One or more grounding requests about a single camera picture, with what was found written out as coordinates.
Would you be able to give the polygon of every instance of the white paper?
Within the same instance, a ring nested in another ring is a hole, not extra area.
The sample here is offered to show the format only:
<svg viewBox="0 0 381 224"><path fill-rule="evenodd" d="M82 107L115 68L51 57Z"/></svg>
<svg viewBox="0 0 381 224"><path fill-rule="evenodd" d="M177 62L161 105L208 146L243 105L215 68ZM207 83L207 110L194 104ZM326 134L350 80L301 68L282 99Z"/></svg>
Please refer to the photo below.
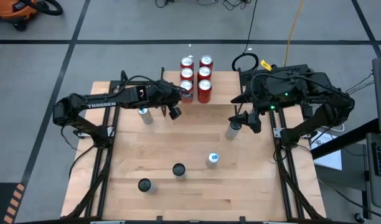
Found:
<svg viewBox="0 0 381 224"><path fill-rule="evenodd" d="M317 135L315 135L311 140L315 140L322 132L318 131ZM317 139L312 145L311 149L314 150L314 148L335 139L337 136L331 136L330 134L324 133L319 139ZM332 169L342 170L342 164L341 164L341 150L338 150L336 152L332 152L326 156L320 157L319 159L315 159L314 163L319 166L324 166Z"/></svg>

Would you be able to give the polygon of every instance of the orange striped tape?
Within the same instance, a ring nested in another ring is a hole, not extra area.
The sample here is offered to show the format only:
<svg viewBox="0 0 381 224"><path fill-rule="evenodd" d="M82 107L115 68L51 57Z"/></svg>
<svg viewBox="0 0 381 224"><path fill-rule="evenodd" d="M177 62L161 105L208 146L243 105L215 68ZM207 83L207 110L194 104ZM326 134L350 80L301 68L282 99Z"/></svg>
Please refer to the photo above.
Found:
<svg viewBox="0 0 381 224"><path fill-rule="evenodd" d="M17 211L19 209L19 206L22 201L22 196L24 194L24 185L18 184L16 186L16 190L13 193L11 202L6 210L6 215L4 217L4 222L5 223L14 223Z"/></svg>

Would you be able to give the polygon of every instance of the cylindrical container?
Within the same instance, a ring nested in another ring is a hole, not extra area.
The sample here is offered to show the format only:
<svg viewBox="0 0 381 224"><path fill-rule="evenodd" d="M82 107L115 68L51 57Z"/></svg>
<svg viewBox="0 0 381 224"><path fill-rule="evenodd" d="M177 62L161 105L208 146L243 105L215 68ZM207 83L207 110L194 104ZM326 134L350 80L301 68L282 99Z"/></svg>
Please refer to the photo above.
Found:
<svg viewBox="0 0 381 224"><path fill-rule="evenodd" d="M231 121L227 132L225 133L225 138L228 140L234 140L236 135L239 133L240 128L242 128L242 124Z"/></svg>
<svg viewBox="0 0 381 224"><path fill-rule="evenodd" d="M175 164L174 167L172 167L172 173L174 176L176 176L177 180L184 180L185 179L185 166L183 164Z"/></svg>
<svg viewBox="0 0 381 224"><path fill-rule="evenodd" d="M216 152L211 152L210 155L208 156L205 164L208 168L216 168L218 161L220 160L219 155Z"/></svg>
<svg viewBox="0 0 381 224"><path fill-rule="evenodd" d="M197 99L201 103L208 103L211 99L212 85L208 80L202 80L199 82L197 89Z"/></svg>
<svg viewBox="0 0 381 224"><path fill-rule="evenodd" d="M151 124L153 122L152 114L147 108L139 109L138 113L141 115L141 118L145 124Z"/></svg>
<svg viewBox="0 0 381 224"><path fill-rule="evenodd" d="M158 191L156 185L147 178L143 178L138 182L138 189L148 194L155 194Z"/></svg>
<svg viewBox="0 0 381 224"><path fill-rule="evenodd" d="M210 70L213 70L213 58L209 55L203 55L200 58L199 67L208 67Z"/></svg>
<svg viewBox="0 0 381 224"><path fill-rule="evenodd" d="M193 70L193 59L191 57L183 57L181 59L181 69L190 68Z"/></svg>
<svg viewBox="0 0 381 224"><path fill-rule="evenodd" d="M193 84L194 79L193 70L190 68L184 68L181 70L181 81L189 80Z"/></svg>
<svg viewBox="0 0 381 224"><path fill-rule="evenodd" d="M191 103L193 101L193 84L189 80L184 80L179 85L187 90L187 93L181 93L181 101L183 103Z"/></svg>
<svg viewBox="0 0 381 224"><path fill-rule="evenodd" d="M202 80L211 79L211 70L208 67L201 67L197 72L197 82L199 83Z"/></svg>

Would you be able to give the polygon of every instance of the can lid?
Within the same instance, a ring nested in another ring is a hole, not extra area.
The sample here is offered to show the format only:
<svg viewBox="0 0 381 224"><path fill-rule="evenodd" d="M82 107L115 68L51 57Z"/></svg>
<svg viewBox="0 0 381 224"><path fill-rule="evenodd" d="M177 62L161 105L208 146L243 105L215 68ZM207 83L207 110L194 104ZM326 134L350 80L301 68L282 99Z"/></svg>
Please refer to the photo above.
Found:
<svg viewBox="0 0 381 224"><path fill-rule="evenodd" d="M200 61L204 65L210 65L213 62L213 59L209 55L203 55Z"/></svg>
<svg viewBox="0 0 381 224"><path fill-rule="evenodd" d="M192 65L192 63L193 63L193 60L190 57L183 57L181 60L181 64L183 64L185 66Z"/></svg>
<svg viewBox="0 0 381 224"><path fill-rule="evenodd" d="M189 81L189 80L184 80L184 81L182 81L181 82L181 84L179 85L180 87L183 87L184 89L186 89L186 90L191 90L192 89L192 83L191 83L191 81Z"/></svg>
<svg viewBox="0 0 381 224"><path fill-rule="evenodd" d="M203 77L209 76L211 73L210 69L208 67L201 67L199 68L199 74Z"/></svg>
<svg viewBox="0 0 381 224"><path fill-rule="evenodd" d="M209 161L210 162L216 163L216 162L218 162L219 159L220 159L220 156L216 152L210 153L210 155L209 155Z"/></svg>
<svg viewBox="0 0 381 224"><path fill-rule="evenodd" d="M139 114L146 114L148 112L148 109L147 108L143 108L143 109L139 109L138 110L138 113Z"/></svg>
<svg viewBox="0 0 381 224"><path fill-rule="evenodd" d="M183 164L177 163L172 167L172 172L176 176L182 176L185 174L185 166Z"/></svg>
<svg viewBox="0 0 381 224"><path fill-rule="evenodd" d="M143 178L138 182L138 189L142 192L147 192L151 187L152 182L147 178Z"/></svg>
<svg viewBox="0 0 381 224"><path fill-rule="evenodd" d="M202 80L199 82L199 88L201 90L209 90L211 89L211 82L208 80Z"/></svg>
<svg viewBox="0 0 381 224"><path fill-rule="evenodd" d="M193 70L190 68L184 68L181 70L181 75L185 78L190 78L193 76Z"/></svg>
<svg viewBox="0 0 381 224"><path fill-rule="evenodd" d="M233 130L240 130L240 128L242 128L242 124L240 124L240 123L238 123L238 122L231 121L231 122L230 122L230 127L231 127Z"/></svg>

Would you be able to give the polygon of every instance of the black floor stripe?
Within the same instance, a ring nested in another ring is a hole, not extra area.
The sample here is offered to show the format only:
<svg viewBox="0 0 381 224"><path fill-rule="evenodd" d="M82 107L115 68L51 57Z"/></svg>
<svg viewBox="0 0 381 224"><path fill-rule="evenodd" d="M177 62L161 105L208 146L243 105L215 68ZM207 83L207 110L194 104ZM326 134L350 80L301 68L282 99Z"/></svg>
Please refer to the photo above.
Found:
<svg viewBox="0 0 381 224"><path fill-rule="evenodd" d="M29 180L35 165L35 161L37 160L37 156L39 155L41 144L42 144L42 141L44 140L45 132L47 131L47 127L48 127L50 118L52 116L52 105L56 102L58 98L60 87L62 86L63 80L65 78L66 70L69 65L70 59L72 58L75 41L77 40L78 35L80 33L80 29L84 22L85 14L87 13L87 9L89 5L90 5L90 0L85 0L83 9L81 11L80 17L77 21L77 25L72 36L72 41L67 49L65 59L63 60L62 67L60 69L57 81L54 86L54 90L52 91L51 98L48 102L47 110L45 111L44 117L42 119L41 127L35 139L35 143L33 145L30 158L27 161L27 165L22 176L22 183L25 186L27 186L27 184L29 183Z"/></svg>
<svg viewBox="0 0 381 224"><path fill-rule="evenodd" d="M0 44L71 44L71 40L0 40Z"/></svg>
<svg viewBox="0 0 381 224"><path fill-rule="evenodd" d="M0 44L93 44L93 45L159 45L159 44L246 44L246 40L0 40ZM250 40L249 44L286 45L287 40ZM381 40L292 40L291 45L381 45Z"/></svg>
<svg viewBox="0 0 381 224"><path fill-rule="evenodd" d="M357 0L352 0L352 4L354 5L355 10L357 11L357 14L358 14L358 17L360 19L360 22L362 23L362 25L363 25L363 27L364 27L364 29L366 31L366 34L367 34L369 40L372 41L372 42L375 42L376 39L375 39L375 37L373 35L373 32L370 29L370 27L369 27L369 25L368 25L368 23L366 21L364 13L362 12L362 9L360 8ZM379 45L373 44L372 46L373 46L373 49L375 50L376 56L381 58L381 50L380 50Z"/></svg>

